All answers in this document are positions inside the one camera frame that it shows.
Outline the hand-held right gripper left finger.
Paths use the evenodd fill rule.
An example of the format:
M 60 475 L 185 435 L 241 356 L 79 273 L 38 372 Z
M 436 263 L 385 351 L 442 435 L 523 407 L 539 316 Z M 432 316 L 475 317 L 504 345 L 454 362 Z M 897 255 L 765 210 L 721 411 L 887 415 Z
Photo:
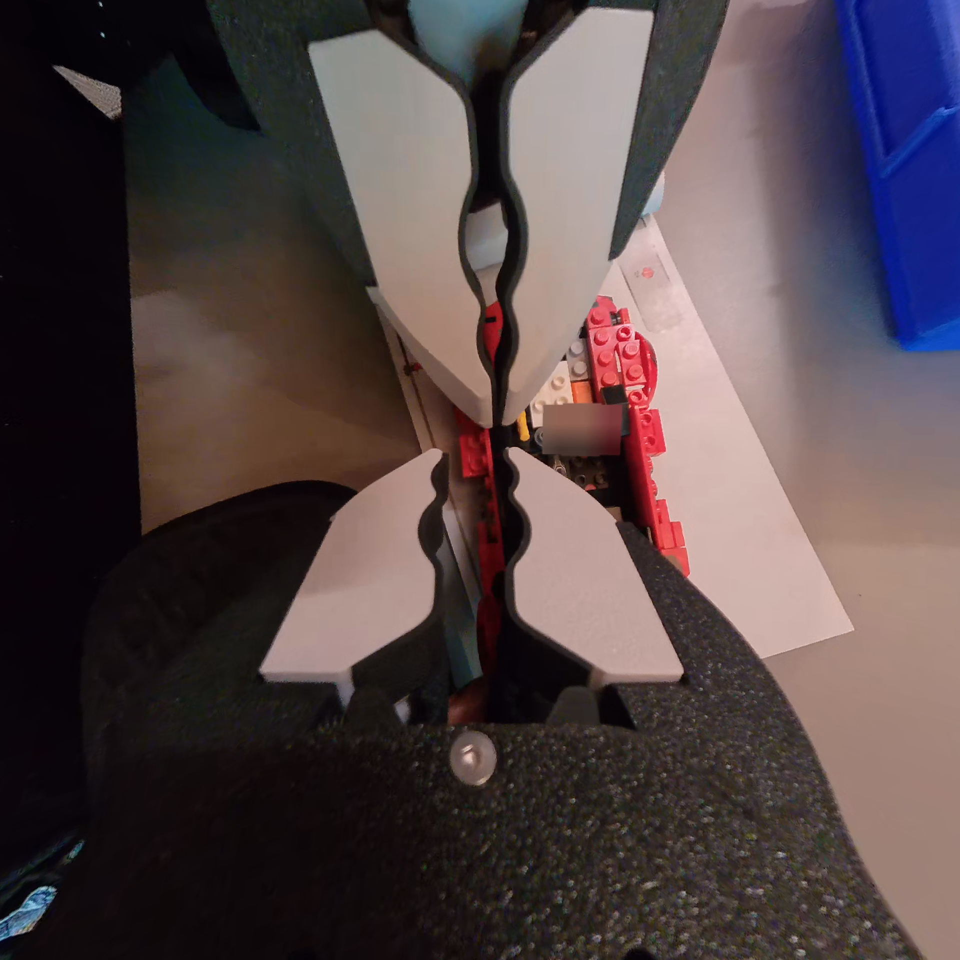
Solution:
M 333 686 L 346 708 L 374 689 L 407 699 L 414 722 L 446 722 L 443 508 L 449 456 L 432 448 L 333 515 L 259 672 L 271 683 Z

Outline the red toy brick car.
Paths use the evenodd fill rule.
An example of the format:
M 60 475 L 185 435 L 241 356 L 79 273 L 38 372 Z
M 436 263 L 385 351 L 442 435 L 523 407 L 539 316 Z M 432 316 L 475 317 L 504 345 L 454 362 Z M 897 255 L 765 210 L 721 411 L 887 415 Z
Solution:
M 670 515 L 653 475 L 654 459 L 666 452 L 662 418 L 653 406 L 658 364 L 651 342 L 626 307 L 605 294 L 594 300 L 577 336 L 534 401 L 508 431 L 509 439 L 561 477 L 573 482 L 616 521 L 632 522 L 656 551 L 684 576 L 690 559 L 682 524 Z M 604 455 L 546 454 L 544 410 L 564 402 L 619 407 L 624 415 L 620 445 Z M 495 494 L 494 447 L 488 428 L 453 410 L 463 478 L 479 496 L 475 557 L 482 593 L 477 612 L 479 664 L 495 665 L 503 619 L 497 592 L 507 554 Z

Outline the blue patterned cloth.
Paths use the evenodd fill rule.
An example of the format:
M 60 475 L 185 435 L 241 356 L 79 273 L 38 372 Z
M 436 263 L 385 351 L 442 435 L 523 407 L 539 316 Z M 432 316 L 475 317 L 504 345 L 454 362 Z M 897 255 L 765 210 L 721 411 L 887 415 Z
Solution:
M 52 905 L 84 845 L 80 831 L 67 830 L 2 853 L 2 950 L 34 929 Z

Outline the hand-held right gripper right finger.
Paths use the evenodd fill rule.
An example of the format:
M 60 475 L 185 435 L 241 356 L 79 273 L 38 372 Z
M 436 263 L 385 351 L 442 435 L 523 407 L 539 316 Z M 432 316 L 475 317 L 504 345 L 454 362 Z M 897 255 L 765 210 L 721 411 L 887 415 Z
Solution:
M 631 722 L 624 685 L 677 683 L 682 663 L 618 522 L 519 447 L 497 465 L 503 537 L 496 722 Z

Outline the black dimpled wrist rest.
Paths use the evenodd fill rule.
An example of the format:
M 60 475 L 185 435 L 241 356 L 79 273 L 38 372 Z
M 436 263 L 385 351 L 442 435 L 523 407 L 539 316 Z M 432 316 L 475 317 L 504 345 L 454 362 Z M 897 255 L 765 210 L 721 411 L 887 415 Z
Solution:
M 316 747 L 342 716 L 325 683 L 270 683 L 260 665 L 347 486 L 267 486 L 170 521 L 107 576 L 80 668 L 92 804 L 146 768 L 265 763 Z

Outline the blue plastic bin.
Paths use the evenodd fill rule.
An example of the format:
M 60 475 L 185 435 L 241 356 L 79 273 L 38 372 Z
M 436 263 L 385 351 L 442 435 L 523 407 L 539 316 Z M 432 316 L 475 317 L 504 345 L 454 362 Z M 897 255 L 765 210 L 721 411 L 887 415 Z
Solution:
M 957 351 L 959 3 L 834 6 L 894 335 L 907 351 Z

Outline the white instruction booklet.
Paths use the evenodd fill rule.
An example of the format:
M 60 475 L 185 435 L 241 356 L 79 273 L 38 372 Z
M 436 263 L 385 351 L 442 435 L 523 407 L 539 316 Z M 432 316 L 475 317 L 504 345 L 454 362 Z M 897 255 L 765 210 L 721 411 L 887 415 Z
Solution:
M 666 452 L 653 478 L 682 527 L 691 583 L 766 658 L 853 625 L 728 378 L 655 218 L 601 293 L 654 348 Z

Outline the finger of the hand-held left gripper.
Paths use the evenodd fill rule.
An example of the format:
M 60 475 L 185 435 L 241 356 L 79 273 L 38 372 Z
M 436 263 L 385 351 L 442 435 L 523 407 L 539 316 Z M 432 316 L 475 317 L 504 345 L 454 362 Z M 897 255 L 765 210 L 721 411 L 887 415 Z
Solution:
M 308 55 L 374 273 L 371 296 L 439 390 L 494 420 L 486 305 L 466 258 L 476 123 L 462 81 L 378 29 Z
M 499 278 L 514 346 L 506 423 L 545 384 L 609 270 L 654 18 L 587 6 L 508 78 L 501 169 L 518 252 Z

